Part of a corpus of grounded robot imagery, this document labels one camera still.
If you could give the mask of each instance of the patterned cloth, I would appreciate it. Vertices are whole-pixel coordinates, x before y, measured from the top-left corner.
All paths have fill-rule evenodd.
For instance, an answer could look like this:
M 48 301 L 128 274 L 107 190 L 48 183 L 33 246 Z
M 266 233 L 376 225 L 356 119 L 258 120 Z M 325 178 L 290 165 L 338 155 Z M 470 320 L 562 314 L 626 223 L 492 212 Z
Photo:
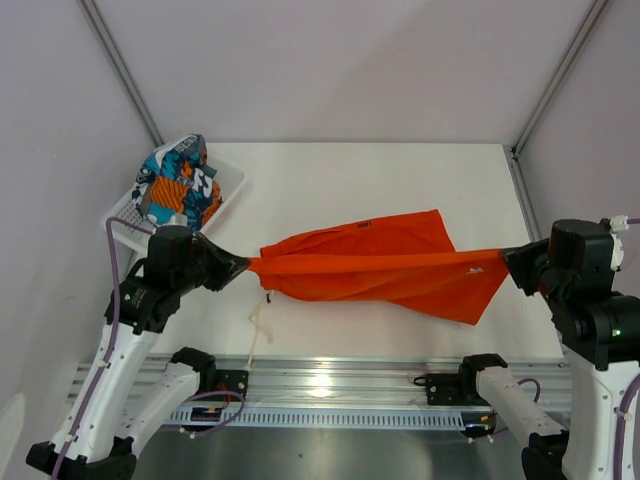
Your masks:
M 197 231 L 222 204 L 216 173 L 207 165 L 203 136 L 191 134 L 153 151 L 140 168 L 131 197 L 140 215 L 154 225 L 166 225 L 181 213 Z

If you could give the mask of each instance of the metal frame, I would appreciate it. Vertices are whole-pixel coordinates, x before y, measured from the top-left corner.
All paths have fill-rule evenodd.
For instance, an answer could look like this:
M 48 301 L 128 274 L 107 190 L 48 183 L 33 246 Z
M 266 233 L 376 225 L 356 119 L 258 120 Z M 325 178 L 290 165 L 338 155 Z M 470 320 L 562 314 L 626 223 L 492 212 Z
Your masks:
M 518 197 L 518 203 L 520 204 L 520 210 L 522 210 L 522 217 L 524 218 L 524 224 L 529 234 L 531 241 L 541 240 L 542 233 L 540 230 L 540 224 L 536 217 L 536 212 L 533 208 L 533 202 L 527 189 L 527 184 L 524 181 L 522 174 L 522 166 L 520 162 L 516 160 L 513 149 L 504 147 L 504 155 L 507 158 L 507 165 L 509 167 L 509 173 L 511 174 L 511 180 L 513 181 L 513 187 L 516 190 L 516 196 Z
M 129 405 L 163 376 L 170 357 L 147 358 L 130 391 Z M 217 360 L 218 368 L 224 370 L 242 369 L 245 363 L 244 356 L 221 356 Z M 413 379 L 424 373 L 455 372 L 458 365 L 459 362 L 450 359 L 394 362 L 323 357 L 255 359 L 249 377 L 248 409 L 237 425 L 460 430 L 461 415 L 490 413 L 491 407 L 431 407 L 427 405 L 425 388 L 413 384 Z M 79 394 L 89 367 L 80 365 L 70 402 Z M 566 364 L 514 361 L 510 368 L 516 379 L 537 378 L 542 385 L 541 408 L 567 420 L 571 410 L 571 375 Z M 524 388 L 533 396 L 532 387 Z M 199 402 L 197 406 L 217 404 Z M 194 406 L 179 408 L 168 423 L 216 423 L 188 420 Z
M 98 42 L 104 48 L 107 58 L 109 59 L 118 80 L 122 83 L 127 96 L 140 116 L 140 120 L 142 120 L 149 137 L 151 137 L 151 141 L 156 147 L 159 147 L 165 143 L 162 138 L 162 134 L 160 133 L 160 130 L 158 130 L 158 126 L 151 116 L 151 112 L 149 112 L 147 104 L 142 98 L 140 89 L 133 79 L 129 68 L 127 67 L 127 63 L 120 53 L 120 49 L 118 48 L 109 27 L 100 13 L 98 5 L 96 5 L 94 0 L 78 0 L 78 4 L 84 12 L 91 29 L 96 34 Z
M 513 146 L 516 160 L 551 106 L 612 0 L 594 0 Z

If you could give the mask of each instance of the white table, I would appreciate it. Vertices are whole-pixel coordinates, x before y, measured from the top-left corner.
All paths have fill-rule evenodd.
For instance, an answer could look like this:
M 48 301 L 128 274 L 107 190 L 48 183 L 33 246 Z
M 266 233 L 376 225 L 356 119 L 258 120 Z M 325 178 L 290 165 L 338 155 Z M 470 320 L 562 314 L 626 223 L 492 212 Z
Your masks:
M 290 235 L 371 217 L 438 208 L 458 250 L 528 242 L 500 145 L 209 144 L 213 157 L 244 169 L 248 185 L 209 238 L 247 256 Z M 247 355 L 250 314 L 264 298 L 247 272 L 224 291 L 183 299 L 155 348 L 191 346 Z M 276 294 L 261 321 L 258 356 L 377 359 L 460 358 L 498 352 L 506 359 L 557 359 L 561 350 L 540 298 L 507 279 L 475 327 L 382 302 L 304 303 Z

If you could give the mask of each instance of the drawstring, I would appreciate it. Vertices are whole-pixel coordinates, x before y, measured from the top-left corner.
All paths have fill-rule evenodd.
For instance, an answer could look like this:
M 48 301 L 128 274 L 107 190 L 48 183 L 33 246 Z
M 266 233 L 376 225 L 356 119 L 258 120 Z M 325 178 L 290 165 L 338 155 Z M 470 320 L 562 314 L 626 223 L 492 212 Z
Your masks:
M 273 343 L 273 330 L 271 329 L 271 327 L 268 325 L 260 324 L 260 316 L 262 315 L 262 312 L 264 311 L 264 309 L 267 308 L 267 305 L 271 303 L 273 294 L 274 294 L 274 291 L 269 290 L 265 295 L 265 299 L 262 301 L 260 306 L 249 317 L 249 320 L 251 321 L 251 323 L 253 323 L 256 329 L 255 329 L 255 333 L 253 334 L 253 342 L 251 342 L 251 350 L 249 350 L 249 359 L 247 360 L 247 363 L 244 366 L 244 370 L 247 370 L 247 371 L 251 370 L 251 365 L 253 363 L 253 355 L 256 350 L 256 344 L 258 343 L 258 335 L 260 334 L 260 332 L 266 335 L 267 342 L 269 342 L 269 345 Z

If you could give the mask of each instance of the metal floor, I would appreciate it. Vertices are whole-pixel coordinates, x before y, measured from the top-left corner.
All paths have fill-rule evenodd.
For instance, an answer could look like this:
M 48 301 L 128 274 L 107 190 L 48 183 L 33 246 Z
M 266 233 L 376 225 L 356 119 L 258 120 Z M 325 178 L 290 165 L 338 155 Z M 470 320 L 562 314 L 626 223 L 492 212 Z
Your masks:
M 524 479 L 510 435 L 493 444 L 460 439 L 429 431 L 255 427 L 195 440 L 158 433 L 134 480 Z

